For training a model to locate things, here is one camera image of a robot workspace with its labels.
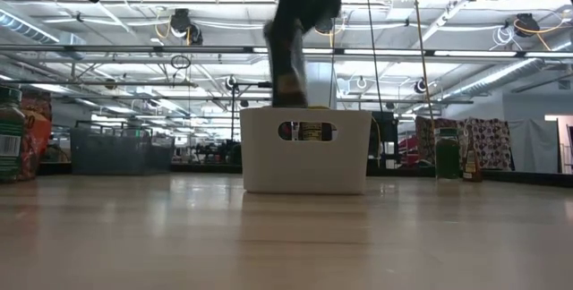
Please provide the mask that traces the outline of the orange spice packet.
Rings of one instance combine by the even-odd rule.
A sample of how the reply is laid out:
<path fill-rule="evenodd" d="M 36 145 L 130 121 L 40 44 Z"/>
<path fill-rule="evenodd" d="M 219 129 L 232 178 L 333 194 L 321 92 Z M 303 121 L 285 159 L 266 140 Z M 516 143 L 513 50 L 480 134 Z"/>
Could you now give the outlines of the orange spice packet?
<path fill-rule="evenodd" d="M 21 171 L 19 181 L 36 177 L 40 160 L 43 157 L 51 134 L 51 116 L 34 110 L 23 110 L 25 115 L 24 134 L 21 143 Z"/>
<path fill-rule="evenodd" d="M 39 90 L 23 90 L 21 111 L 25 115 L 38 116 L 40 120 L 52 121 L 51 94 Z"/>

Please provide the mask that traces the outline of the green lid spice jar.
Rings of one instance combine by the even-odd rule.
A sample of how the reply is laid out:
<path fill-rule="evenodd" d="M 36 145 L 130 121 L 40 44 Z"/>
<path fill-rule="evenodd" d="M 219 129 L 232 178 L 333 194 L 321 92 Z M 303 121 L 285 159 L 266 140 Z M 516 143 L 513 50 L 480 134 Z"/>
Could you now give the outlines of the green lid spice jar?
<path fill-rule="evenodd" d="M 441 179 L 458 179 L 460 145 L 457 128 L 440 128 L 435 133 L 436 175 Z"/>
<path fill-rule="evenodd" d="M 0 86 L 0 183 L 16 181 L 21 171 L 24 124 L 21 92 Z"/>

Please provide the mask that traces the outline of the white building column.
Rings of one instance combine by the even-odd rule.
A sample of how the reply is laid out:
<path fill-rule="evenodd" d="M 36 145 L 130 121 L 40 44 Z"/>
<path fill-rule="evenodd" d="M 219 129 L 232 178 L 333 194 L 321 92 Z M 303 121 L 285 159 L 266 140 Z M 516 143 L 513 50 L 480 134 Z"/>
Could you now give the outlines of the white building column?
<path fill-rule="evenodd" d="M 332 63 L 307 63 L 306 96 L 310 107 L 336 109 L 336 72 Z"/>

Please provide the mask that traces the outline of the patterned cloth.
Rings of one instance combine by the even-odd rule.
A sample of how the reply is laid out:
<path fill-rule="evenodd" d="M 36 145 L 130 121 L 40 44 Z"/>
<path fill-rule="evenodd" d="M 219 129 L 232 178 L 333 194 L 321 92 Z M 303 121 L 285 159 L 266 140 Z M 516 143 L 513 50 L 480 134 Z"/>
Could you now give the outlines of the patterned cloth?
<path fill-rule="evenodd" d="M 432 126 L 430 118 L 417 116 L 415 119 L 415 130 L 420 160 L 426 160 L 433 165 L 435 164 L 434 132 L 440 128 L 456 128 L 459 138 L 467 132 L 473 141 L 481 169 L 512 170 L 508 122 L 497 118 L 479 119 L 469 117 L 462 120 L 435 118 L 434 126 Z"/>

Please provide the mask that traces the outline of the white sheet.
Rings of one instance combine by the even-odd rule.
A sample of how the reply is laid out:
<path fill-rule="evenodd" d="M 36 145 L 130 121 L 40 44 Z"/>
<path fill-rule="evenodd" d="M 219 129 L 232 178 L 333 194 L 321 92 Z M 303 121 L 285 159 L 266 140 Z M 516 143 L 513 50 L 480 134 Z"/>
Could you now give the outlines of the white sheet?
<path fill-rule="evenodd" d="M 559 172 L 559 133 L 556 122 L 520 119 L 510 120 L 508 124 L 512 158 L 517 172 Z"/>

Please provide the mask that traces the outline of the long ceiling light rail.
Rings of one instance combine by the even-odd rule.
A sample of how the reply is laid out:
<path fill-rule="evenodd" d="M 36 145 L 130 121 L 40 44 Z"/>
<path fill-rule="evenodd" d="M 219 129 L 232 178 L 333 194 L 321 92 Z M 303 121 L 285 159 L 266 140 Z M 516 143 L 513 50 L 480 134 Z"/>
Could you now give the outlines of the long ceiling light rail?
<path fill-rule="evenodd" d="M 174 47 L 174 46 L 73 46 L 73 45 L 0 45 L 0 51 L 46 51 L 46 52 L 98 52 L 98 53 L 193 53 L 193 54 L 266 54 L 266 47 Z M 573 52 L 557 51 L 489 51 L 489 50 L 446 50 L 426 49 L 365 49 L 365 48 L 315 48 L 304 47 L 309 55 L 360 55 L 413 57 L 424 54 L 429 57 L 469 57 L 469 58 L 573 58 Z"/>

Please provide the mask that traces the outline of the silver ventilation duct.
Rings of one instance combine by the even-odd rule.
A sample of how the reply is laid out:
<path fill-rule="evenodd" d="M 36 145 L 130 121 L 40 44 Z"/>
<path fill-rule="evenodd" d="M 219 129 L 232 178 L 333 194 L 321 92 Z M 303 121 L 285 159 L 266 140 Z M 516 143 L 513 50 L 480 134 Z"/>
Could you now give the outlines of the silver ventilation duct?
<path fill-rule="evenodd" d="M 0 9 L 0 28 L 19 33 L 41 45 L 77 46 L 86 44 L 83 38 L 74 33 L 64 31 L 56 37 L 3 9 Z"/>
<path fill-rule="evenodd" d="M 548 66 L 552 60 L 573 59 L 573 43 L 565 42 L 549 52 L 529 52 L 525 58 L 512 64 L 492 67 L 477 74 L 478 79 L 470 81 L 455 90 L 445 93 L 441 100 L 452 100 L 463 96 L 475 97 L 488 90 L 534 75 Z"/>

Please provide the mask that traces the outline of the white plastic handled bin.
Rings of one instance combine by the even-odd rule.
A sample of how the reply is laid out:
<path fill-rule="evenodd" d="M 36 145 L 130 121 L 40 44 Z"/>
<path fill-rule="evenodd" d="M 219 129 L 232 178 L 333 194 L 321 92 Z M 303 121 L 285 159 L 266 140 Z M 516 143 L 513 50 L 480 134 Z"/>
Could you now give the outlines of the white plastic handled bin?
<path fill-rule="evenodd" d="M 365 193 L 371 113 L 363 110 L 248 108 L 240 112 L 244 188 L 252 193 Z M 332 141 L 286 141 L 283 123 L 327 123 Z"/>

